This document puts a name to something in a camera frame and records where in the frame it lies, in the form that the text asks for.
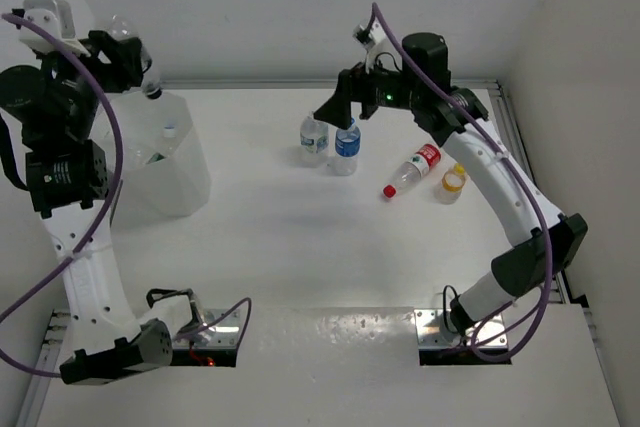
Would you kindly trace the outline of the black cap Pepsi bottle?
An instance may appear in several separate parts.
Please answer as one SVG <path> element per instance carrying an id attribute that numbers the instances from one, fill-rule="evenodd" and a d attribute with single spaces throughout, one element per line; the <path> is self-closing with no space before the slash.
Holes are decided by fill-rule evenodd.
<path id="1" fill-rule="evenodd" d="M 134 23 L 122 15 L 113 15 L 100 20 L 96 28 L 111 38 L 109 46 L 103 51 L 106 57 L 115 61 L 117 66 L 126 67 L 134 79 L 139 80 L 140 89 L 146 98 L 158 99 L 163 93 L 160 68 Z"/>

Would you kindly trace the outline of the blue label Pocari bottle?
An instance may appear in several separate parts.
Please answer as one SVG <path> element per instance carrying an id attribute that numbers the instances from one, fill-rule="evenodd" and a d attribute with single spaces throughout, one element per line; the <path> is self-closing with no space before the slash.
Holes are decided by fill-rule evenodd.
<path id="1" fill-rule="evenodd" d="M 335 155 L 330 161 L 330 168 L 334 175 L 349 176 L 355 173 L 360 147 L 361 131 L 355 119 L 351 118 L 348 128 L 338 128 L 335 133 Z"/>

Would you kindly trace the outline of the clear bottle white label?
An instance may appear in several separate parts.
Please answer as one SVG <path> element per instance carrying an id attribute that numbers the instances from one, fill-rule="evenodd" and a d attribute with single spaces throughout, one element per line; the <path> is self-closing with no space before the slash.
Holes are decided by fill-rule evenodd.
<path id="1" fill-rule="evenodd" d="M 319 166 L 328 158 L 329 125 L 312 114 L 300 126 L 300 156 L 304 164 Z"/>

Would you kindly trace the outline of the green label clear bottle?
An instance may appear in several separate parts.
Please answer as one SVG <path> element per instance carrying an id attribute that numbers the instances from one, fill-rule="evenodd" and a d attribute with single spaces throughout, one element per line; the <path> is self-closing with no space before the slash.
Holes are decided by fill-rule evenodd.
<path id="1" fill-rule="evenodd" d="M 138 170 L 163 159 L 165 156 L 154 149 L 144 146 L 128 147 L 124 155 L 124 168 L 129 171 Z"/>

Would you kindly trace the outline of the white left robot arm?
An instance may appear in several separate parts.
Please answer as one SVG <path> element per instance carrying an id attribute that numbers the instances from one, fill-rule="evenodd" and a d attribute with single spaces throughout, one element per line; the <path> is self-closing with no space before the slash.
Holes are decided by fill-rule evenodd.
<path id="1" fill-rule="evenodd" d="M 25 178 L 18 187 L 48 232 L 71 314 L 73 350 L 55 377 L 102 385 L 169 366 L 173 342 L 196 322 L 189 289 L 154 289 L 136 316 L 125 296 L 110 216 L 123 159 L 108 163 L 90 137 L 111 93 L 139 87 L 151 62 L 135 36 L 94 30 L 74 52 L 50 38 L 35 49 L 38 66 L 1 74 L 1 108 L 21 125 Z"/>

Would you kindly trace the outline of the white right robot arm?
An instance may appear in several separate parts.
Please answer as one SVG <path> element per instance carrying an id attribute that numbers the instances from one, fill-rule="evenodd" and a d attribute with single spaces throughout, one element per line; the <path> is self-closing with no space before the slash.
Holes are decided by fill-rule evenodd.
<path id="1" fill-rule="evenodd" d="M 315 118 L 344 127 L 354 102 L 360 104 L 363 120 L 380 107 L 410 111 L 437 146 L 467 170 L 511 245 L 492 260 L 487 274 L 451 301 L 444 326 L 460 335 L 568 267 L 586 236 L 586 221 L 579 214 L 565 215 L 511 161 L 478 97 L 452 84 L 442 36 L 404 37 L 401 46 L 408 56 L 398 72 L 375 60 L 385 35 L 358 29 L 354 38 L 366 57 L 340 72 L 334 94 Z"/>

